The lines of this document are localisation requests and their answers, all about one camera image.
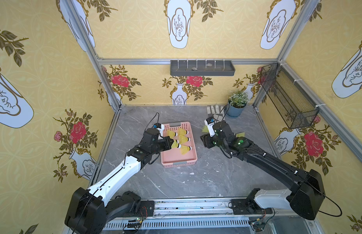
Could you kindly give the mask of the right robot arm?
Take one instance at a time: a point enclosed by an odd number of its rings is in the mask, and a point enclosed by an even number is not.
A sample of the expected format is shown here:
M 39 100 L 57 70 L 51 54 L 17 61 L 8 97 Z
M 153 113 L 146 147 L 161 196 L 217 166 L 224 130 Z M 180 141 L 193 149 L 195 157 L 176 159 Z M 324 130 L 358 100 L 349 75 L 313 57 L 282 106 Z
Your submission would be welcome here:
M 325 199 L 325 190 L 319 172 L 298 169 L 267 153 L 253 141 L 238 137 L 225 121 L 213 117 L 204 121 L 208 133 L 201 136 L 203 145 L 218 147 L 227 158 L 238 158 L 265 171 L 283 185 L 285 190 L 253 189 L 251 200 L 256 206 L 293 210 L 299 216 L 314 220 Z

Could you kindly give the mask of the yellow shuttlecock two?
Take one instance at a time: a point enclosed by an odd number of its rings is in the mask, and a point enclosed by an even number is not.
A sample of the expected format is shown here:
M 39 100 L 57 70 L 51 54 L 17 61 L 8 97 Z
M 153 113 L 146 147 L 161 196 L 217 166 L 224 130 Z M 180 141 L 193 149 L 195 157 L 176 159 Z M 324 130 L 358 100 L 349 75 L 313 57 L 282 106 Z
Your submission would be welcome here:
M 178 133 L 179 136 L 186 136 L 186 135 L 189 134 L 189 131 L 188 131 L 188 130 L 185 130 L 185 129 L 183 129 L 183 128 L 179 128 L 179 129 L 177 130 L 177 133 Z

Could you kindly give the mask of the yellow shuttlecock eight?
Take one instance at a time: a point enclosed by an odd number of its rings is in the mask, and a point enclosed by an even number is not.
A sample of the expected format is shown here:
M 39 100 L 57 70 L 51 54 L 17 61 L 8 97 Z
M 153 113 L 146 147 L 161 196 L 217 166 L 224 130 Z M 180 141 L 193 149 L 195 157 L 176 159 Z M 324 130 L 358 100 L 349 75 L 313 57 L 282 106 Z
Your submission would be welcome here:
M 209 133 L 208 126 L 205 125 L 205 126 L 202 128 L 202 132 L 203 132 L 203 133 Z

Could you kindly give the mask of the yellow shuttlecock three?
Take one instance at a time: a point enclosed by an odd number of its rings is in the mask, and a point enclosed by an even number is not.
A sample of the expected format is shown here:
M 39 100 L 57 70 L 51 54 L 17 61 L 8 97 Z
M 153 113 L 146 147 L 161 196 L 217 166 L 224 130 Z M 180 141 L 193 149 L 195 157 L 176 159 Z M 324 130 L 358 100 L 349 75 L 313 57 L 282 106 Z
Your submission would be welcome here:
M 184 144 L 186 142 L 189 142 L 190 138 L 187 136 L 179 136 L 179 144 Z

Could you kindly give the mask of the yellow shuttlecock five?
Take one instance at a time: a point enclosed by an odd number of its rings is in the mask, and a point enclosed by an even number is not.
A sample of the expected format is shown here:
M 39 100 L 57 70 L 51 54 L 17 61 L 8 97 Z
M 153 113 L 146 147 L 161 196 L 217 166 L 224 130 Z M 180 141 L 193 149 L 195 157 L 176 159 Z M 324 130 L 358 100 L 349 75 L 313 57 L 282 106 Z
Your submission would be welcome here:
M 187 154 L 191 150 L 192 150 L 191 146 L 181 145 L 181 147 L 180 147 L 180 152 L 181 152 L 182 155 Z

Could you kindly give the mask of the pink plastic storage basket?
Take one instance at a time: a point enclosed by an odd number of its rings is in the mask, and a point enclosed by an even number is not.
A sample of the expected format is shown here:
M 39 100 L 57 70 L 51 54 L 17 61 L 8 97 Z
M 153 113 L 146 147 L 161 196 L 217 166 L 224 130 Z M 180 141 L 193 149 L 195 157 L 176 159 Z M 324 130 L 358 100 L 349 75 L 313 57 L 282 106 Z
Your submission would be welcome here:
M 162 136 L 174 142 L 171 149 L 161 152 L 161 163 L 165 168 L 194 165 L 198 160 L 190 122 L 165 123 Z

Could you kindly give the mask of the yellow shuttlecock one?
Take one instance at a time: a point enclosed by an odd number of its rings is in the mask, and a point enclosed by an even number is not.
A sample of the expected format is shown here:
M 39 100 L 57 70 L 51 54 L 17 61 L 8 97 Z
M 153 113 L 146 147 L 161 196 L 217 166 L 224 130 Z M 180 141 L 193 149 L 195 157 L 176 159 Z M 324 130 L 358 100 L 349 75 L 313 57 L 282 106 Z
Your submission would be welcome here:
M 171 138 L 171 139 L 174 139 L 175 137 L 178 136 L 178 133 L 177 132 L 174 132 L 172 130 L 167 130 L 167 135 Z

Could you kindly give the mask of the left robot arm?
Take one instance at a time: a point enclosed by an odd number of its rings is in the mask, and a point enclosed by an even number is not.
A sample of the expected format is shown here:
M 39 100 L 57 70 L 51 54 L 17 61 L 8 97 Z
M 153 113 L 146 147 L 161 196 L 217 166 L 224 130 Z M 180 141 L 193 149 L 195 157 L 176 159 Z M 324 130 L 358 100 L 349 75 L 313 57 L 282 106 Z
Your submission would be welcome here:
M 79 188 L 72 195 L 65 225 L 79 234 L 99 234 L 111 220 L 140 210 L 141 197 L 127 191 L 114 199 L 116 192 L 147 164 L 153 155 L 171 150 L 174 142 L 163 136 L 164 125 L 157 123 L 144 131 L 143 138 L 124 156 L 124 160 L 88 189 Z

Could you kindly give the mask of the yellow shuttlecock four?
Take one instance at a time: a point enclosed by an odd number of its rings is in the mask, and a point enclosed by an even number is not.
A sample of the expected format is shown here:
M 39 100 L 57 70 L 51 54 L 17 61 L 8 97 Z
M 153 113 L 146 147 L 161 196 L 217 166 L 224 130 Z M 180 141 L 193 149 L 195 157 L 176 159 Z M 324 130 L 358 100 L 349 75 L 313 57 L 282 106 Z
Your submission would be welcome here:
M 176 149 L 176 148 L 181 148 L 181 145 L 179 141 L 175 139 L 171 145 L 171 149 Z

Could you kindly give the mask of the yellow shuttlecock six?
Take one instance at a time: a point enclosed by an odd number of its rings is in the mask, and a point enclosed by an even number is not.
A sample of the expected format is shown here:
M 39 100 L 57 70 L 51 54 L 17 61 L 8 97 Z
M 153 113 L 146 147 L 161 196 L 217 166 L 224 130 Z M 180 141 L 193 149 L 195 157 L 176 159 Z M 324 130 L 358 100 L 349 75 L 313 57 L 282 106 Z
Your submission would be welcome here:
M 245 137 L 245 132 L 237 133 L 236 137 Z

